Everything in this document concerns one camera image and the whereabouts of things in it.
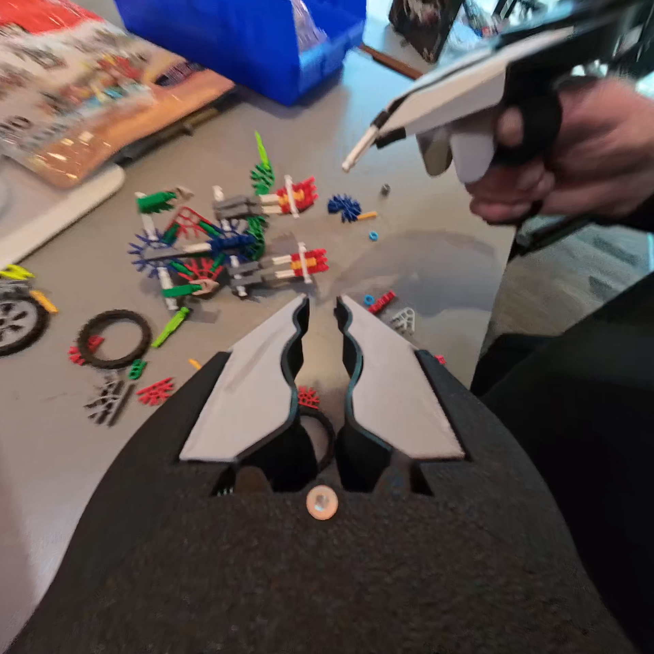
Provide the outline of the grey half-circle connector stack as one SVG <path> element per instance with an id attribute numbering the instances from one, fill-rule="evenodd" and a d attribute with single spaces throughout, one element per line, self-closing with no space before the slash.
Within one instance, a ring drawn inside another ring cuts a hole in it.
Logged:
<path id="1" fill-rule="evenodd" d="M 118 372 L 110 372 L 95 388 L 95 395 L 84 405 L 86 417 L 95 425 L 113 427 L 135 391 L 136 383 Z"/>

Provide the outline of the white plastic rod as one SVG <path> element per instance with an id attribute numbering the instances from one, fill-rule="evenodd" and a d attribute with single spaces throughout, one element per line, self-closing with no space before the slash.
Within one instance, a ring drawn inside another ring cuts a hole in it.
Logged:
<path id="1" fill-rule="evenodd" d="M 341 164 L 341 169 L 343 172 L 348 173 L 352 168 L 355 167 L 357 162 L 364 156 L 364 154 L 370 150 L 370 148 L 375 144 L 379 136 L 379 127 L 372 124 L 368 127 L 367 131 L 361 137 L 361 139 L 355 144 L 352 150 L 343 160 Z"/>

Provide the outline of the clear bag of parts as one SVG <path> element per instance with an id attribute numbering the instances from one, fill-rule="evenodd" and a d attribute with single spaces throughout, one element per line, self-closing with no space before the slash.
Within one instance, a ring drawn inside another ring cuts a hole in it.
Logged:
<path id="1" fill-rule="evenodd" d="M 324 44 L 328 40 L 326 32 L 319 28 L 304 1 L 290 1 L 300 54 Z"/>

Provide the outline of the lime green plastic rod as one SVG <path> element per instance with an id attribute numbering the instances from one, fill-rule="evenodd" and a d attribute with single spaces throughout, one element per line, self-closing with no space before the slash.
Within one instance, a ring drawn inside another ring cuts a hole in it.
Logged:
<path id="1" fill-rule="evenodd" d="M 175 315 L 169 320 L 162 332 L 151 343 L 151 348 L 160 348 L 192 314 L 189 307 L 181 307 Z"/>

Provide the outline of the printed instruction booklet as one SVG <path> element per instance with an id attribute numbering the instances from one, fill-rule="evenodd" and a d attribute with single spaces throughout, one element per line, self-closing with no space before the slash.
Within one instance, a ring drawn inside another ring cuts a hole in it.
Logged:
<path id="1" fill-rule="evenodd" d="M 234 87 L 71 1 L 1 2 L 1 155 L 55 187 Z"/>

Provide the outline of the blue plastic bin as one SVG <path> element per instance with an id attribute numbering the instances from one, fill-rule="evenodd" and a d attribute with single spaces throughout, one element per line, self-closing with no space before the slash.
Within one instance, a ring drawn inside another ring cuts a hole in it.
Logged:
<path id="1" fill-rule="evenodd" d="M 125 28 L 286 106 L 336 74 L 366 1 L 304 1 L 326 40 L 300 52 L 291 1 L 115 1 Z"/>

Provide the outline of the multicoloured construction toy model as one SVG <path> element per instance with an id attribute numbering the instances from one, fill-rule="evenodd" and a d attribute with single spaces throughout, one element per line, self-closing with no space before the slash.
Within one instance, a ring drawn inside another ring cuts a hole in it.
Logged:
<path id="1" fill-rule="evenodd" d="M 193 193 L 182 186 L 135 196 L 142 231 L 128 254 L 138 272 L 158 281 L 171 312 L 223 286 L 243 299 L 253 287 L 295 279 L 311 284 L 329 270 L 326 250 L 302 242 L 292 245 L 290 253 L 267 254 L 270 219 L 301 217 L 318 194 L 313 176 L 295 182 L 285 175 L 278 184 L 264 141 L 254 134 L 259 156 L 250 171 L 254 193 L 229 198 L 213 186 L 211 219 L 187 205 Z"/>

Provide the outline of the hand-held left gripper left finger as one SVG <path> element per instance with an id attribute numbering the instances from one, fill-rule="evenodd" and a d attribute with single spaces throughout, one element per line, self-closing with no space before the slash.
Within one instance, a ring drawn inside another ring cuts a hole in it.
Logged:
<path id="1" fill-rule="evenodd" d="M 256 467 L 278 492 L 300 490 L 316 476 L 295 383 L 309 309 L 300 294 L 231 347 L 180 461 Z"/>

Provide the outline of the black rubber tyre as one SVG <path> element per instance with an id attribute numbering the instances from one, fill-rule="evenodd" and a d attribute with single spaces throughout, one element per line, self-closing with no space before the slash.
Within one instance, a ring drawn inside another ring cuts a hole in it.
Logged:
<path id="1" fill-rule="evenodd" d="M 308 421 L 314 422 L 316 425 L 320 425 L 321 430 L 323 431 L 324 436 L 324 451 L 321 457 L 318 457 L 316 453 L 316 447 L 312 440 L 312 435 L 308 427 Z M 299 406 L 299 423 L 300 427 L 304 430 L 307 437 L 309 438 L 310 444 L 313 447 L 314 455 L 316 459 L 316 470 L 319 473 L 322 473 L 329 465 L 334 458 L 335 446 L 336 446 L 336 431 L 333 427 L 331 420 L 326 416 L 317 407 L 311 407 L 307 405 Z"/>
<path id="2" fill-rule="evenodd" d="M 100 358 L 89 346 L 92 336 L 96 336 L 100 328 L 113 323 L 133 323 L 139 329 L 141 337 L 135 349 L 130 353 L 112 360 Z M 77 347 L 84 361 L 99 370 L 119 370 L 132 364 L 145 354 L 151 346 L 152 329 L 149 322 L 140 314 L 128 309 L 110 309 L 93 316 L 80 329 L 77 335 Z"/>

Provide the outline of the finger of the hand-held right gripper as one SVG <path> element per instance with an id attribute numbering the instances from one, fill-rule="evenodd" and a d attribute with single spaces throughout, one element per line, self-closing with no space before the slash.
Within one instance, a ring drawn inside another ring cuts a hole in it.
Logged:
<path id="1" fill-rule="evenodd" d="M 507 63 L 479 63 L 397 97 L 375 140 L 378 149 L 495 107 L 503 97 Z"/>
<path id="2" fill-rule="evenodd" d="M 511 45 L 492 47 L 491 44 L 487 44 L 448 65 L 434 68 L 429 73 L 417 79 L 404 94 L 398 97 L 405 95 L 415 86 L 420 88 L 430 84 L 433 80 L 448 77 L 459 70 L 466 69 L 479 63 L 507 63 L 507 76 L 508 68 L 511 64 L 517 61 L 522 61 L 534 53 L 539 53 L 552 45 L 564 41 L 573 33 L 573 31 L 574 28 L 570 26 L 566 28 L 546 30 L 527 38 L 520 38 Z M 372 124 L 380 128 L 385 123 L 387 119 L 386 109 L 384 109 L 374 119 Z"/>

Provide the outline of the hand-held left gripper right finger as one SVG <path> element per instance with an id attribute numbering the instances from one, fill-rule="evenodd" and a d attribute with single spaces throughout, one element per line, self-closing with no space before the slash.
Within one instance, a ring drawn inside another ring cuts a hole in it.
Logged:
<path id="1" fill-rule="evenodd" d="M 334 315 L 349 376 L 335 456 L 349 492 L 430 492 L 421 465 L 466 452 L 421 364 L 420 351 L 349 296 Z"/>

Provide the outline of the black box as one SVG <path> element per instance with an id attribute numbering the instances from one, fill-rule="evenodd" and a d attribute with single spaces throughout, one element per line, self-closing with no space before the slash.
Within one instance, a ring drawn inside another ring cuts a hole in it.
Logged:
<path id="1" fill-rule="evenodd" d="M 427 63 L 436 63 L 462 1 L 393 1 L 388 20 Z"/>

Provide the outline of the blue snowflake connector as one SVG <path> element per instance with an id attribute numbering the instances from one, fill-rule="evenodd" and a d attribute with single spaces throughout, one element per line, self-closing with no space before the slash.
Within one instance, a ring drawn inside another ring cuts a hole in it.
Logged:
<path id="1" fill-rule="evenodd" d="M 362 208 L 358 201 L 348 195 L 334 195 L 328 201 L 328 213 L 339 214 L 342 223 L 357 222 L 362 214 Z"/>

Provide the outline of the person's right hand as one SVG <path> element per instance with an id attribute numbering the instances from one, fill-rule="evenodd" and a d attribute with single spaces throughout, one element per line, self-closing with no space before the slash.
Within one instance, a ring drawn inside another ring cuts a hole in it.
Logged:
<path id="1" fill-rule="evenodd" d="M 653 231 L 653 100 L 620 78 L 561 86 L 562 123 L 547 158 L 494 167 L 466 186 L 488 224 L 532 214 L 593 215 L 601 224 Z"/>

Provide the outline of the long yellow rod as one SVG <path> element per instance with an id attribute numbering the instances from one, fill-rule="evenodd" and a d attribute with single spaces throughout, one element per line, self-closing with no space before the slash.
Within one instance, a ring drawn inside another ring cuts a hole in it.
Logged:
<path id="1" fill-rule="evenodd" d="M 218 101 L 211 102 L 183 119 L 126 145 L 110 159 L 110 162 L 119 166 L 127 165 L 180 136 L 193 136 L 197 128 L 218 116 L 220 112 L 218 106 Z"/>

